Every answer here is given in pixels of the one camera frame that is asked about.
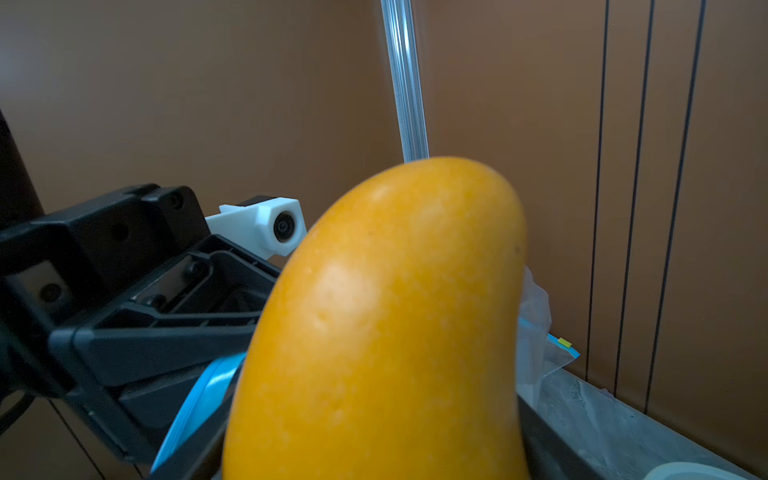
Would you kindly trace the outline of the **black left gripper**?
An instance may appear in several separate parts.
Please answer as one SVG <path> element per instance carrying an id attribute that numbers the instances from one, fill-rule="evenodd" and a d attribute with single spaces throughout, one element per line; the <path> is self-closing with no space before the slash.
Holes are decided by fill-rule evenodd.
<path id="1" fill-rule="evenodd" d="M 1 392 L 64 401 L 152 461 L 212 361 L 246 351 L 279 269 L 209 230 L 193 191 L 128 187 L 1 233 Z"/>

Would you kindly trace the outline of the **clear zip-top bag blue zipper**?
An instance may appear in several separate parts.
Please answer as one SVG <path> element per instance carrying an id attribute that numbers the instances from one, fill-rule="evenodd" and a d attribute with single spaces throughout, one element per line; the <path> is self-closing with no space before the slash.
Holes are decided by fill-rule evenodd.
<path id="1" fill-rule="evenodd" d="M 534 410 L 543 379 L 580 357 L 571 342 L 550 333 L 551 325 L 549 295 L 525 267 L 517 327 L 516 390 Z"/>

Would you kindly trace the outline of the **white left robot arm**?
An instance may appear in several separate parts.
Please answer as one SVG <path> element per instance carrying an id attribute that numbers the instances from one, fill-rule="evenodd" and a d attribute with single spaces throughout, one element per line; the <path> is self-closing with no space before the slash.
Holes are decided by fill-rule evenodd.
<path id="1" fill-rule="evenodd" d="M 278 269 L 209 230 L 185 186 L 45 214 L 1 130 L 1 392 L 59 399 L 152 462 L 212 361 L 244 352 Z"/>

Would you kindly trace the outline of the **spare clear zip-top bag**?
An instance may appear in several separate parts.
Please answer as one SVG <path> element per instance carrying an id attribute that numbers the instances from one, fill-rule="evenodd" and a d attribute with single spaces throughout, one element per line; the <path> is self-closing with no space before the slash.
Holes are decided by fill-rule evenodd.
<path id="1" fill-rule="evenodd" d="M 182 403 L 152 464 L 154 474 L 233 393 L 246 354 L 218 358 L 202 372 Z"/>

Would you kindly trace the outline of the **white fruit bowl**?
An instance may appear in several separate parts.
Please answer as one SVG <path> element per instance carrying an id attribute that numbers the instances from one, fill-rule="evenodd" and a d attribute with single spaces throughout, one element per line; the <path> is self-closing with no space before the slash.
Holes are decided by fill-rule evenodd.
<path id="1" fill-rule="evenodd" d="M 746 480 L 716 467 L 693 462 L 671 462 L 649 471 L 644 480 Z"/>

